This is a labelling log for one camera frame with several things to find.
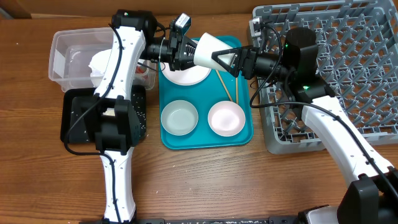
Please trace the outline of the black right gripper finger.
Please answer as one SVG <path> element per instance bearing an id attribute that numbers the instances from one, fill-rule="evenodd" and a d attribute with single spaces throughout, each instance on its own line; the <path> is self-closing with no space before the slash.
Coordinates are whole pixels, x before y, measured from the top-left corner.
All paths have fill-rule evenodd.
<path id="1" fill-rule="evenodd" d="M 241 53 L 241 47 L 232 48 L 232 49 L 224 49 L 219 51 L 214 51 L 211 54 L 211 58 L 214 61 L 233 61 L 237 56 Z"/>
<path id="2" fill-rule="evenodd" d="M 222 60 L 219 57 L 213 59 L 216 63 L 215 70 L 221 70 L 222 72 L 228 72 L 233 77 L 238 77 L 240 73 L 239 59 L 233 57 L 231 60 Z"/>

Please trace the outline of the cream paper cup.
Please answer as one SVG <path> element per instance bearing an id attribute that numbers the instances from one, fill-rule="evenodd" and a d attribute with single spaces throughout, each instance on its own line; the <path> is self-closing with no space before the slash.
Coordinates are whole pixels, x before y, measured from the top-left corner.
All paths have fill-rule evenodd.
<path id="1" fill-rule="evenodd" d="M 193 63 L 198 66 L 225 72 L 226 70 L 214 61 L 211 56 L 213 52 L 229 49 L 231 47 L 228 44 L 205 32 L 197 43 Z"/>

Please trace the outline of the red snack wrapper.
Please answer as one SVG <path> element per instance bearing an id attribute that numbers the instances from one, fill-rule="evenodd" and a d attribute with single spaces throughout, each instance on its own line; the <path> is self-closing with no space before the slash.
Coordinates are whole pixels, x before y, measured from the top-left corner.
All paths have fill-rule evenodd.
<path id="1" fill-rule="evenodd" d="M 138 66 L 136 67 L 135 73 L 136 73 L 136 75 L 145 75 L 145 74 L 147 73 L 147 68 L 138 65 Z"/>

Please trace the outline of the white bowl with rice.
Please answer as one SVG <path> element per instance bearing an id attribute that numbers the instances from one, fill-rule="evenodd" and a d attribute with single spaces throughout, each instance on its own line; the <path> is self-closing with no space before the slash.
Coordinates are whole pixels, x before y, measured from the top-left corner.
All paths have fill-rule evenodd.
<path id="1" fill-rule="evenodd" d="M 175 100 L 164 107 L 160 121 L 169 134 L 183 136 L 197 126 L 198 111 L 189 101 Z"/>

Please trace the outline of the white napkin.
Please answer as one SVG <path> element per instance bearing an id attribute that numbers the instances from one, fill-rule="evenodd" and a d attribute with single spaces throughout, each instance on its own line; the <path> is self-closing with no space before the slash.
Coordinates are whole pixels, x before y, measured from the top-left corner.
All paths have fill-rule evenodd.
<path id="1" fill-rule="evenodd" d="M 92 57 L 89 63 L 89 67 L 91 68 L 91 82 L 94 87 L 98 87 L 102 81 L 102 77 L 104 76 L 108 66 L 111 52 L 111 49 L 100 51 Z"/>

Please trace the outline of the pile of rice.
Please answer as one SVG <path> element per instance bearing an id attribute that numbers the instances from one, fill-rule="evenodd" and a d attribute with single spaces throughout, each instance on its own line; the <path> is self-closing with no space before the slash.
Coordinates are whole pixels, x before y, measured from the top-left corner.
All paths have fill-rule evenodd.
<path id="1" fill-rule="evenodd" d="M 70 126 L 80 117 L 77 112 L 77 105 L 73 104 L 78 96 L 93 96 L 95 88 L 80 88 L 68 90 L 63 98 L 62 125 L 60 139 L 63 140 Z M 131 104 L 139 118 L 140 138 L 146 137 L 146 89 L 142 85 L 133 85 L 131 92 Z"/>

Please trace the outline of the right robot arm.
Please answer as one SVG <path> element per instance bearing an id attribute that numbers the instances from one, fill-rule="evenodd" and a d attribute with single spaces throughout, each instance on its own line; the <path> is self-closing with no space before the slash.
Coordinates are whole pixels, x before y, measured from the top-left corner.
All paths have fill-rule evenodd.
<path id="1" fill-rule="evenodd" d="M 322 205 L 299 212 L 296 223 L 397 223 L 397 169 L 365 140 L 345 114 L 334 90 L 317 74 L 316 33 L 289 30 L 278 57 L 246 46 L 212 53 L 232 75 L 277 75 L 290 106 L 322 141 L 348 186 L 337 207 Z"/>

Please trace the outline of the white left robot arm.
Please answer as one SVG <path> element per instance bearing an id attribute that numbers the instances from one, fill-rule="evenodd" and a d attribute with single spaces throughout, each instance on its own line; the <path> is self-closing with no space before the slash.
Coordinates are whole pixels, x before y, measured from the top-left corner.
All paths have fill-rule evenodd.
<path id="1" fill-rule="evenodd" d="M 85 124 L 103 163 L 106 208 L 102 223 L 132 223 L 132 153 L 140 139 L 140 122 L 131 103 L 134 74 L 140 59 L 163 62 L 171 70 L 193 66 L 196 43 L 186 37 L 191 18 L 181 14 L 169 26 L 169 37 L 156 37 L 161 24 L 150 11 L 120 9 L 112 16 L 113 46 L 94 105 Z"/>

